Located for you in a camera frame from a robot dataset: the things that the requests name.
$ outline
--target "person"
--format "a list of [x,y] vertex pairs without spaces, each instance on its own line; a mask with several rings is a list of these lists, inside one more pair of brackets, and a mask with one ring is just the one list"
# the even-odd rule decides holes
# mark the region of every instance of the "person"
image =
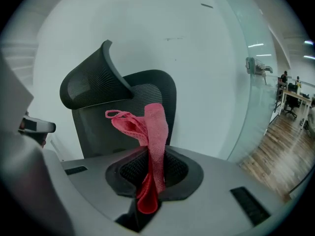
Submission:
[[301,87],[301,82],[300,82],[300,77],[297,76],[297,80],[295,81],[296,85],[299,85],[299,87]]
[[314,139],[315,138],[315,100],[311,103],[311,110],[308,116],[308,124],[309,124],[309,130],[308,135]]
[[284,74],[281,75],[281,80],[282,80],[283,83],[287,82],[287,71],[284,71]]

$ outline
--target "office chair in background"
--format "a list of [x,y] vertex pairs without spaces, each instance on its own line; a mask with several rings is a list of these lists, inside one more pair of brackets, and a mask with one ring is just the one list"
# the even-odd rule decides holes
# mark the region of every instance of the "office chair in background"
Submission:
[[285,115],[286,114],[293,115],[294,119],[296,119],[297,114],[294,113],[294,108],[300,107],[298,98],[287,95],[286,96],[286,104],[290,107],[290,110],[285,110],[286,111]]
[[113,127],[106,110],[144,115],[144,106],[161,103],[168,123],[170,144],[176,111],[173,79],[160,70],[147,70],[122,77],[114,67],[106,40],[101,47],[74,68],[63,80],[60,98],[72,110],[83,156],[95,157],[139,146],[136,139]]

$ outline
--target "wooden floor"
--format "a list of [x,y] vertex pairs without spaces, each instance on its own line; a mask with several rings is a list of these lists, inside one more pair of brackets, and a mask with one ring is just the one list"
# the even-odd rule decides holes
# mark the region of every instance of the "wooden floor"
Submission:
[[315,163],[313,141],[306,130],[300,130],[303,110],[304,107],[299,108],[296,120],[283,113],[278,116],[269,125],[259,147],[240,164],[284,201]]

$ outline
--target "pink towel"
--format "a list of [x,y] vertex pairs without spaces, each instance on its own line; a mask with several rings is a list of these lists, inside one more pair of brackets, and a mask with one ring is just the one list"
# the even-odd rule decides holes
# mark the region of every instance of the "pink towel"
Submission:
[[140,146],[149,148],[148,173],[137,190],[138,210],[145,214],[153,213],[158,208],[158,193],[165,189],[163,159],[168,126],[164,108],[160,103],[152,103],[144,107],[144,117],[119,110],[105,112],[112,119],[115,128],[124,134],[138,139]]

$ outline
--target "desk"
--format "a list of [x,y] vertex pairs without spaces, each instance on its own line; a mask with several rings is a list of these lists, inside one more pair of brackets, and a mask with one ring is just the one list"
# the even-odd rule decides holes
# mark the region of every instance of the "desk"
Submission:
[[285,100],[286,100],[286,95],[290,95],[292,97],[295,97],[295,98],[298,98],[299,100],[302,100],[302,101],[305,101],[305,109],[303,111],[303,116],[302,118],[304,118],[304,121],[303,121],[303,124],[301,126],[301,129],[303,129],[304,127],[304,124],[305,124],[305,121],[307,119],[307,115],[309,114],[309,110],[310,110],[310,105],[311,105],[311,100],[307,99],[307,98],[304,98],[294,92],[290,92],[286,89],[283,90],[283,95],[282,95],[282,101],[281,101],[281,110],[283,110],[284,108],[284,103],[285,103]]

